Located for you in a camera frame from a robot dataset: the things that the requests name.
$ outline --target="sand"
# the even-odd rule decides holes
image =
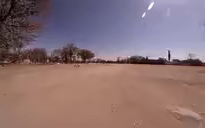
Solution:
[[[0,67],[0,128],[204,128],[201,120],[205,67]]]

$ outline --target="tree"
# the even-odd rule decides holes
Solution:
[[[87,49],[80,49],[78,55],[81,57],[84,63],[86,62],[86,60],[92,59],[95,56],[92,51]]]
[[[30,51],[30,60],[33,63],[46,63],[47,51],[44,48],[34,48]]]
[[[140,63],[140,60],[142,60],[144,57],[142,56],[131,56],[128,58],[128,62],[131,64],[138,64]]]
[[[165,62],[167,61],[165,58],[162,58],[162,57],[159,57],[158,60],[159,61],[165,61]]]
[[[0,0],[0,50],[20,53],[22,47],[35,39],[41,23],[30,18],[43,12],[44,2]]]
[[[117,62],[117,63],[120,63],[120,62],[121,62],[121,57],[118,57],[117,60],[116,60],[116,62]]]
[[[182,60],[181,63],[183,65],[191,65],[191,66],[201,66],[202,65],[202,61],[199,59]]]
[[[75,60],[78,51],[78,47],[76,47],[73,43],[67,44],[62,48],[62,60],[66,63],[72,63]]]
[[[32,50],[31,50],[31,49],[23,50],[22,53],[21,53],[22,60],[24,60],[24,59],[30,59],[30,58],[31,58],[31,55],[32,55]]]
[[[62,60],[62,49],[55,49],[51,54],[52,62],[60,62]]]

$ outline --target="bare tree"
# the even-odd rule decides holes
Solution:
[[[31,54],[32,54],[32,50],[31,49],[23,50],[22,53],[21,53],[22,60],[30,59],[31,58]]]
[[[45,1],[0,0],[0,49],[20,53],[35,39],[41,23],[30,18],[39,16]]]
[[[62,59],[66,63],[72,63],[78,53],[78,47],[73,43],[67,44],[62,48]]]
[[[62,49],[55,49],[52,51],[51,54],[51,61],[52,62],[60,62],[62,59]]]
[[[44,48],[34,48],[31,50],[30,60],[34,63],[46,63],[47,51]]]

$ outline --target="blue sky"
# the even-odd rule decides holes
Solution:
[[[52,0],[31,47],[51,51],[72,42],[104,59],[166,57],[170,49],[174,58],[191,52],[205,60],[204,20],[205,0]]]

